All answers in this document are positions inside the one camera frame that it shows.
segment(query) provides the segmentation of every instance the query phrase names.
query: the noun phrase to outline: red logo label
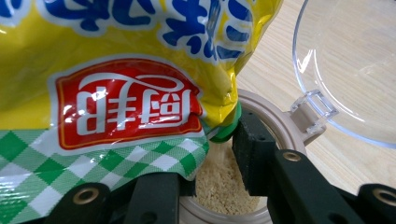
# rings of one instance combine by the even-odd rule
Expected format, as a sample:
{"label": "red logo label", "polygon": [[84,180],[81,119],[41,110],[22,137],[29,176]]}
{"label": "red logo label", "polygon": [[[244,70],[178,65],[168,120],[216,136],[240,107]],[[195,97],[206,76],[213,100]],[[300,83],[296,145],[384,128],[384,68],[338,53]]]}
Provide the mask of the red logo label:
{"label": "red logo label", "polygon": [[99,63],[58,77],[55,88],[59,143],[66,150],[202,130],[199,89],[165,63]]}

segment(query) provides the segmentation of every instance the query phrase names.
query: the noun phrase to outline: powder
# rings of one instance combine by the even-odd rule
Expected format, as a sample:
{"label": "powder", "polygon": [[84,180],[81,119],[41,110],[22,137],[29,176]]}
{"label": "powder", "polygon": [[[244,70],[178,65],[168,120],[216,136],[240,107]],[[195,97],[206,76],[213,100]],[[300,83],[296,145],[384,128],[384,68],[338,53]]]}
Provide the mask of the powder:
{"label": "powder", "polygon": [[254,212],[260,197],[250,197],[232,151],[231,142],[210,144],[196,176],[197,197],[203,207],[226,215]]}

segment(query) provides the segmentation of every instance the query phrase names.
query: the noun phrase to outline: lid hinge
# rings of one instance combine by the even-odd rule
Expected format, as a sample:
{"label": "lid hinge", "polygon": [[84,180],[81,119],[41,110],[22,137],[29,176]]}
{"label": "lid hinge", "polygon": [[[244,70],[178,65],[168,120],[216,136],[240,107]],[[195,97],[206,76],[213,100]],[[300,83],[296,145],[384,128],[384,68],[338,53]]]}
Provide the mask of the lid hinge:
{"label": "lid hinge", "polygon": [[313,90],[298,98],[286,112],[294,121],[304,144],[308,145],[326,130],[326,122],[338,114],[338,110],[319,91]]}

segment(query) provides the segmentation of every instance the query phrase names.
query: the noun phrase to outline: metal screw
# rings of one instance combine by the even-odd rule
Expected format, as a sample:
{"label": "metal screw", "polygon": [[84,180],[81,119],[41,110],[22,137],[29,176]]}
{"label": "metal screw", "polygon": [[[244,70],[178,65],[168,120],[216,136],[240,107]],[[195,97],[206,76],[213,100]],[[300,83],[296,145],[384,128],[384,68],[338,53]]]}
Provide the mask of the metal screw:
{"label": "metal screw", "polygon": [[294,152],[285,152],[283,153],[283,157],[288,161],[300,161],[301,157]]}
{"label": "metal screw", "polygon": [[390,206],[396,206],[396,194],[385,189],[373,189],[374,196]]}
{"label": "metal screw", "polygon": [[73,197],[73,203],[75,204],[86,204],[90,203],[99,195],[99,190],[96,188],[85,188],[81,189]]}

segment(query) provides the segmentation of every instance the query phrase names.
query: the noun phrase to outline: screw hole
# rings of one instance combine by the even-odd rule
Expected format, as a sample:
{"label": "screw hole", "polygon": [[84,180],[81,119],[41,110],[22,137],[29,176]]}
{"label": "screw hole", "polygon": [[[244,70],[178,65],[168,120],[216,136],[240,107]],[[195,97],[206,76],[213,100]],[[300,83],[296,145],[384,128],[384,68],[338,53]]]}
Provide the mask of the screw hole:
{"label": "screw hole", "polygon": [[301,159],[301,157],[294,152],[283,153],[283,158],[285,158],[288,161],[299,161]]}
{"label": "screw hole", "polygon": [[157,221],[157,215],[153,212],[147,212],[140,217],[140,224],[154,224]]}
{"label": "screw hole", "polygon": [[99,190],[96,188],[81,189],[73,197],[73,203],[75,204],[86,204],[90,203],[97,198]]}
{"label": "screw hole", "polygon": [[329,214],[329,220],[336,224],[347,224],[347,220],[343,216],[335,213]]}
{"label": "screw hole", "polygon": [[382,203],[386,203],[390,206],[396,206],[396,194],[395,193],[385,190],[385,189],[374,189],[373,194]]}

